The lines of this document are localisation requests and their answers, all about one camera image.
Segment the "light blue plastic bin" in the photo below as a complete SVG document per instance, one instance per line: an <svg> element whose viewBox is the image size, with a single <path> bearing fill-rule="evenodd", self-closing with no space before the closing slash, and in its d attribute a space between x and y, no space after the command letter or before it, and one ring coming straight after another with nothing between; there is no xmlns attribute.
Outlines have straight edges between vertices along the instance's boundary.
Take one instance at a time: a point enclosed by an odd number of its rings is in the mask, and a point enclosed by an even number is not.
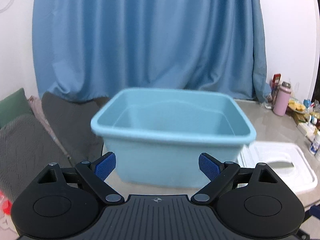
<svg viewBox="0 0 320 240"><path fill-rule="evenodd" d="M257 137L230 96L178 89L122 90L93 116L91 129L116 155L122 181L175 188L208 183L200 154L237 161Z"/></svg>

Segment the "blue curtain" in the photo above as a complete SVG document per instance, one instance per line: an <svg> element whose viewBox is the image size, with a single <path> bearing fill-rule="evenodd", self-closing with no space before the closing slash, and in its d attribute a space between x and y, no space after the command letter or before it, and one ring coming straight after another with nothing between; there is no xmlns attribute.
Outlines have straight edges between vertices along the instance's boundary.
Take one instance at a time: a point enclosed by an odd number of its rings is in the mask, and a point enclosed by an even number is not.
<svg viewBox="0 0 320 240"><path fill-rule="evenodd" d="M34 0L32 39L39 93L69 101L130 87L271 92L259 0Z"/></svg>

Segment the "red box behind thermos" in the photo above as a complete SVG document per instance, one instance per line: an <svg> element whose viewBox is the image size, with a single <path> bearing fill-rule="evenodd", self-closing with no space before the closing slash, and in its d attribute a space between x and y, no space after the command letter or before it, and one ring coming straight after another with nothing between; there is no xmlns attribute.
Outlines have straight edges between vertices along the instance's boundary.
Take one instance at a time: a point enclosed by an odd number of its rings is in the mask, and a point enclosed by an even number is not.
<svg viewBox="0 0 320 240"><path fill-rule="evenodd" d="M274 74L272 82L271 82L271 88L272 89L276 88L279 85L280 79L281 79L281 74L280 73Z"/></svg>

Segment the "pink thermos bottle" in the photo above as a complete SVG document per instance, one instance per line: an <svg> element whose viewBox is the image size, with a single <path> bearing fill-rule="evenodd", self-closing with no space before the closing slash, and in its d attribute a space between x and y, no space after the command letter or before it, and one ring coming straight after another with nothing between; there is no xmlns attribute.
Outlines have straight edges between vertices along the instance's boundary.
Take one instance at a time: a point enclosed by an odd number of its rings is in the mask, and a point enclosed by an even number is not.
<svg viewBox="0 0 320 240"><path fill-rule="evenodd" d="M283 81L281 85L279 85L277 88L276 101L273 106L274 114L278 116L285 115L290 96L291 96L291 85L290 83Z"/></svg>

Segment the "white carton box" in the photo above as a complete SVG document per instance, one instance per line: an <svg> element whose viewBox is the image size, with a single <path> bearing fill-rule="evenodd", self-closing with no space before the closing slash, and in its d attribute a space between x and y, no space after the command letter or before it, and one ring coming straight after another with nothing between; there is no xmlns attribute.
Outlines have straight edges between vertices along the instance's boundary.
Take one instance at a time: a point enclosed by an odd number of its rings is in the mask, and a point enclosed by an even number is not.
<svg viewBox="0 0 320 240"><path fill-rule="evenodd" d="M316 127L313 124L307 122L300 122L297 125L297 128L305 137L312 136L316 129Z"/></svg>

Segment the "green cushion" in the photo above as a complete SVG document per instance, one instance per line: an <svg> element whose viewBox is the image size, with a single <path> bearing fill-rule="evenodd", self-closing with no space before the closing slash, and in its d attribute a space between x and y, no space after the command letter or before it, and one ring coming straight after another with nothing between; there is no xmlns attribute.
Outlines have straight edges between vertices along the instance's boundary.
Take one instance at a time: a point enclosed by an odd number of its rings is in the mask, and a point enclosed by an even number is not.
<svg viewBox="0 0 320 240"><path fill-rule="evenodd" d="M1 100L1 128L17 117L24 114L33 114L23 88Z"/></svg>

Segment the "plate of yellow snacks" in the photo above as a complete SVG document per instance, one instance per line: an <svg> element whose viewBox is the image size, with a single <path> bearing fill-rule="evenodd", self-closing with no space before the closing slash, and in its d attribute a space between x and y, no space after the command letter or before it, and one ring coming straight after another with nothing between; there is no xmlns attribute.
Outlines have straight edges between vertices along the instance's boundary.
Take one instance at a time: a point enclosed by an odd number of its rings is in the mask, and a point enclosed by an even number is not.
<svg viewBox="0 0 320 240"><path fill-rule="evenodd" d="M300 102L293 99L289 100L288 107L297 113L304 114L306 112L306 107Z"/></svg>

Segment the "white plastic bin lid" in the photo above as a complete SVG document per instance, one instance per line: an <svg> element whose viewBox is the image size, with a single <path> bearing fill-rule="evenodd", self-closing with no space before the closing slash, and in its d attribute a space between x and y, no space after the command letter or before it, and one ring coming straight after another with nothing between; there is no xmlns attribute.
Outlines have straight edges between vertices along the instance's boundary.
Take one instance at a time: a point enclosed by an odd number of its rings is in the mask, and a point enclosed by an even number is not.
<svg viewBox="0 0 320 240"><path fill-rule="evenodd" d="M257 163L268 164L295 194L310 192L318 184L315 172L296 144L255 141L244 146L238 164L254 168Z"/></svg>

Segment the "white medicine bottle left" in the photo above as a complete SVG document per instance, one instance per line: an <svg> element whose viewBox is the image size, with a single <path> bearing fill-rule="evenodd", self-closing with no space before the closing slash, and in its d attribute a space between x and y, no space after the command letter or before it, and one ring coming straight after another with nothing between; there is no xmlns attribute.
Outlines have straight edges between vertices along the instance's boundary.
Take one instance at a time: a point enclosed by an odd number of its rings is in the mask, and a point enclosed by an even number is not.
<svg viewBox="0 0 320 240"><path fill-rule="evenodd" d="M309 147L309 151L312 154L316 154L320 146L320 135L317 133Z"/></svg>

